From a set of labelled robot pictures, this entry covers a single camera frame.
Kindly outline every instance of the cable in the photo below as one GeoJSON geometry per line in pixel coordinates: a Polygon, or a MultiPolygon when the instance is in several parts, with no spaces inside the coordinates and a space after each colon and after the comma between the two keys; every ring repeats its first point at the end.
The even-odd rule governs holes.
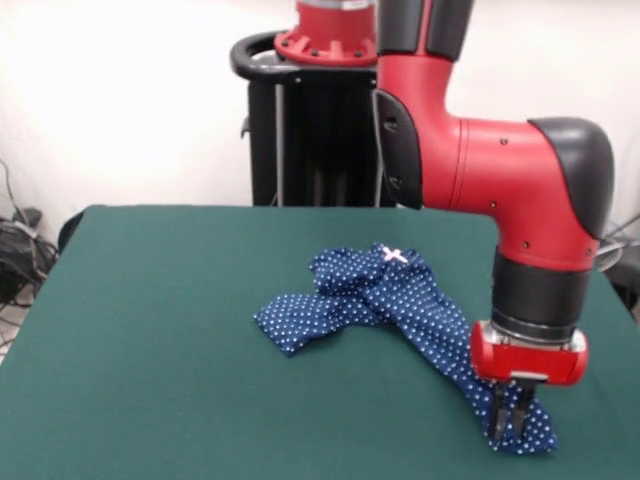
{"type": "Polygon", "coordinates": [[[633,217],[631,217],[629,220],[624,222],[622,225],[620,225],[618,228],[616,228],[613,232],[608,233],[604,237],[603,240],[608,240],[608,239],[612,238],[616,233],[620,233],[621,231],[625,230],[626,228],[628,228],[631,225],[633,225],[634,223],[636,223],[638,220],[640,220],[640,212],[638,212],[633,217]]]}
{"type": "Polygon", "coordinates": [[[2,343],[0,343],[0,349],[7,347],[7,352],[2,352],[2,353],[0,353],[0,356],[5,356],[5,355],[8,353],[8,351],[9,351],[9,350],[8,350],[8,349],[9,349],[9,346],[10,346],[13,342],[15,342],[16,337],[17,337],[17,336],[18,336],[18,335],[16,335],[16,336],[15,336],[15,337],[13,337],[13,338],[10,338],[9,340],[6,340],[6,339],[5,339],[5,340],[3,340],[3,341],[2,341],[2,343]]]}
{"type": "Polygon", "coordinates": [[[15,267],[14,270],[32,283],[36,291],[58,256],[57,248],[29,226],[17,221],[0,221],[0,259],[15,267]]]}
{"type": "Polygon", "coordinates": [[[18,215],[20,215],[20,218],[22,218],[22,221],[28,224],[29,219],[27,218],[25,213],[18,207],[18,205],[16,204],[16,198],[13,196],[13,191],[11,190],[11,181],[9,180],[9,167],[7,167],[7,164],[4,163],[4,160],[2,160],[1,158],[0,158],[0,165],[2,166],[2,168],[4,168],[4,173],[5,173],[4,179],[7,187],[7,194],[9,195],[9,200],[11,201],[11,205],[13,205],[13,208],[15,209],[15,211],[18,213],[18,215]]]}
{"type": "Polygon", "coordinates": [[[607,245],[606,247],[601,247],[600,249],[598,249],[598,253],[596,254],[596,256],[605,255],[607,253],[615,252],[620,249],[640,246],[640,240],[630,240],[627,242],[620,242],[617,240],[609,241],[613,241],[615,245],[607,245]]]}
{"type": "Polygon", "coordinates": [[[15,300],[9,300],[9,303],[7,303],[7,305],[9,305],[10,307],[22,308],[24,310],[29,310],[31,307],[33,307],[33,303],[18,303],[15,300]]]}
{"type": "Polygon", "coordinates": [[[4,317],[0,317],[0,322],[6,323],[7,325],[10,325],[10,326],[16,327],[16,328],[20,328],[22,326],[20,323],[16,323],[16,322],[13,322],[11,320],[7,320],[4,317]]]}
{"type": "MultiPolygon", "coordinates": [[[[611,226],[613,226],[613,228],[614,228],[614,229],[616,229],[616,228],[620,228],[620,224],[618,224],[618,223],[614,222],[613,220],[609,220],[609,222],[608,222],[608,223],[610,223],[610,224],[611,224],[611,226]]],[[[631,237],[629,237],[626,233],[624,233],[624,232],[622,232],[622,231],[621,231],[621,233],[622,233],[622,235],[620,236],[620,238],[622,238],[622,240],[631,240],[631,237]]],[[[603,240],[607,239],[607,237],[608,237],[609,235],[610,235],[609,233],[605,233],[605,234],[604,234],[604,238],[603,238],[603,240]]]]}
{"type": "Polygon", "coordinates": [[[624,252],[626,249],[640,247],[640,240],[634,240],[626,243],[615,241],[615,243],[616,243],[615,245],[608,245],[607,247],[603,247],[600,250],[598,250],[597,257],[615,253],[615,255],[612,255],[612,258],[609,261],[604,262],[598,267],[599,272],[604,273],[607,270],[610,270],[611,268],[616,266],[618,262],[622,259],[622,256],[624,255],[624,252]]]}

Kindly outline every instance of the black cable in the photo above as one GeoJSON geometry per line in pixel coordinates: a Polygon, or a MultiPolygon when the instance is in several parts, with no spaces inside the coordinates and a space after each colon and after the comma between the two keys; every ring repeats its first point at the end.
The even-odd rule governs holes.
{"type": "Polygon", "coordinates": [[[33,241],[33,245],[35,246],[36,250],[40,254],[40,257],[42,258],[42,261],[44,262],[44,273],[49,273],[49,271],[53,268],[53,262],[55,260],[52,258],[50,253],[45,250],[45,246],[42,244],[42,242],[39,242],[36,239],[33,241]]]}
{"type": "Polygon", "coordinates": [[[18,303],[15,298],[12,298],[11,300],[9,300],[9,303],[7,303],[7,305],[11,307],[24,308],[24,309],[33,307],[33,303],[18,303]]]}
{"type": "Polygon", "coordinates": [[[60,255],[60,252],[58,251],[58,248],[51,242],[47,242],[44,238],[42,237],[38,237],[38,241],[40,243],[42,243],[42,245],[44,245],[45,247],[47,247],[48,249],[51,250],[51,252],[53,253],[53,255],[55,255],[56,257],[58,255],[60,255]]]}
{"type": "Polygon", "coordinates": [[[21,325],[19,323],[13,322],[11,320],[7,320],[4,317],[0,317],[0,322],[6,323],[7,325],[11,325],[12,327],[17,327],[17,328],[21,327],[21,325]]]}
{"type": "Polygon", "coordinates": [[[0,343],[0,348],[8,347],[15,341],[15,339],[16,337],[13,337],[13,338],[10,338],[9,340],[5,340],[4,342],[0,343]]]}
{"type": "Polygon", "coordinates": [[[43,275],[42,273],[44,273],[46,275],[46,273],[50,270],[50,268],[52,267],[52,265],[49,265],[49,256],[48,255],[42,255],[42,250],[40,250],[38,248],[38,239],[32,239],[30,236],[28,236],[25,232],[23,232],[20,229],[16,229],[15,230],[16,233],[18,234],[22,234],[24,235],[23,240],[26,242],[26,244],[31,244],[30,248],[27,251],[20,251],[15,247],[15,242],[11,242],[9,241],[9,239],[7,239],[6,237],[4,237],[3,235],[0,234],[0,258],[2,258],[2,254],[3,253],[7,253],[6,251],[3,252],[2,250],[10,250],[14,253],[14,256],[12,257],[13,259],[13,263],[17,263],[17,262],[25,262],[25,268],[22,269],[22,271],[27,271],[30,272],[30,275],[24,275],[25,277],[29,278],[42,278],[43,275]],[[43,257],[43,261],[46,263],[45,265],[45,272],[40,272],[40,269],[38,268],[37,265],[37,254],[33,251],[33,248],[35,248],[36,250],[40,250],[40,254],[43,257]]]}
{"type": "Polygon", "coordinates": [[[634,215],[633,217],[631,217],[629,220],[627,220],[626,222],[624,222],[622,225],[620,225],[618,228],[616,228],[613,232],[608,233],[603,240],[608,240],[611,237],[613,237],[616,233],[620,233],[621,231],[623,231],[624,229],[630,227],[631,225],[633,225],[634,223],[636,223],[638,220],[640,220],[640,212],[638,212],[636,215],[634,215]]]}
{"type": "Polygon", "coordinates": [[[0,264],[6,265],[7,267],[11,268],[18,275],[21,275],[25,280],[28,280],[29,283],[34,284],[34,286],[39,286],[43,282],[43,279],[38,280],[37,278],[31,276],[30,273],[27,273],[28,269],[23,269],[16,262],[13,262],[8,258],[0,257],[0,264]]]}
{"type": "MultiPolygon", "coordinates": [[[[11,201],[14,210],[17,212],[17,215],[19,218],[22,218],[22,223],[24,224],[24,227],[21,228],[20,225],[12,225],[11,222],[4,222],[5,225],[3,225],[4,228],[0,228],[0,232],[2,232],[3,230],[6,232],[7,227],[11,230],[13,230],[15,233],[21,232],[22,235],[24,235],[26,237],[26,242],[28,244],[30,244],[31,246],[31,265],[27,266],[27,265],[21,265],[18,266],[18,264],[20,263],[21,260],[23,260],[22,255],[26,255],[23,252],[19,252],[17,251],[17,249],[13,248],[13,250],[16,252],[17,255],[19,256],[13,256],[13,257],[5,257],[4,258],[4,263],[7,264],[8,266],[13,266],[15,267],[14,270],[17,271],[17,273],[21,276],[23,276],[27,281],[34,283],[33,279],[37,278],[40,279],[38,281],[36,281],[34,283],[34,291],[38,291],[39,287],[41,286],[42,281],[44,280],[44,278],[46,277],[46,274],[49,272],[49,270],[53,267],[53,262],[57,259],[58,253],[57,253],[57,249],[49,244],[47,242],[47,246],[46,248],[51,248],[53,247],[53,259],[51,258],[51,255],[47,255],[42,251],[42,248],[40,247],[40,244],[38,242],[42,242],[43,240],[41,238],[39,238],[38,236],[36,236],[36,238],[33,238],[31,235],[28,234],[27,231],[25,231],[26,229],[30,228],[29,227],[29,219],[25,216],[24,212],[18,208],[18,205],[16,204],[15,201],[15,197],[13,195],[13,190],[11,189],[11,181],[10,181],[10,171],[9,171],[9,167],[7,166],[7,164],[0,158],[0,166],[2,166],[2,168],[4,168],[5,171],[5,183],[6,183],[6,188],[7,188],[7,194],[9,196],[9,200],[11,201]],[[42,257],[42,261],[45,264],[45,271],[46,272],[41,272],[40,268],[38,267],[38,253],[40,253],[40,256],[42,257]]],[[[9,246],[11,248],[11,246],[7,243],[7,242],[3,242],[5,246],[9,246]]]]}
{"type": "MultiPolygon", "coordinates": [[[[609,220],[609,223],[611,224],[611,226],[612,226],[613,228],[620,228],[620,225],[618,225],[617,223],[615,223],[615,222],[614,222],[614,221],[612,221],[612,220],[609,220]]],[[[603,241],[603,242],[606,242],[607,240],[611,240],[611,239],[608,239],[608,238],[607,238],[608,236],[609,236],[609,233],[606,233],[606,232],[605,232],[604,237],[602,238],[602,241],[603,241]]],[[[620,238],[619,238],[619,239],[620,239],[620,240],[627,241],[627,240],[631,240],[631,237],[629,237],[629,235],[627,235],[626,233],[622,232],[622,235],[620,235],[620,238]]]]}

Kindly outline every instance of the polka dot dress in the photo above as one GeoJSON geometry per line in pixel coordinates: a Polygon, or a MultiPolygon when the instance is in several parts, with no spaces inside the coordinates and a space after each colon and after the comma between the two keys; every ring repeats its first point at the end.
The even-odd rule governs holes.
{"type": "MultiPolygon", "coordinates": [[[[529,406],[520,440],[510,422],[499,442],[489,439],[493,392],[471,367],[469,324],[438,289],[431,269],[415,250],[400,252],[378,244],[369,251],[328,250],[313,259],[310,269],[317,295],[283,295],[255,315],[286,355],[350,325],[393,324],[461,390],[491,448],[520,455],[557,448],[551,419],[537,400],[529,406]]],[[[518,393],[516,386],[508,389],[506,404],[511,409],[518,393]]]]}

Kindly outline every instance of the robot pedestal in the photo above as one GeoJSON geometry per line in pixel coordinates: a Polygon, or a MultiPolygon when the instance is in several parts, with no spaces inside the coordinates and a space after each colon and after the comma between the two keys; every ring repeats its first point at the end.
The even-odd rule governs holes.
{"type": "Polygon", "coordinates": [[[254,205],[395,206],[372,107],[374,2],[297,0],[290,31],[245,38],[231,65],[249,80],[254,205]]]}
{"type": "Polygon", "coordinates": [[[395,206],[376,151],[375,67],[291,62],[273,49],[278,33],[231,52],[234,71],[249,80],[254,205],[395,206]]]}

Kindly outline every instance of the green cloth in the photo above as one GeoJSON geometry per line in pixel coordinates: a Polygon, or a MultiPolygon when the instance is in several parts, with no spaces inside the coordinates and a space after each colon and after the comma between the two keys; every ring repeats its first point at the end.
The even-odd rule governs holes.
{"type": "Polygon", "coordinates": [[[393,330],[286,358],[252,319],[311,292],[322,249],[375,241],[417,248],[486,318],[496,238],[488,219],[433,211],[92,208],[0,366],[0,478],[637,478],[640,338],[600,274],[590,367],[540,392],[561,445],[535,458],[492,452],[393,330]]]}

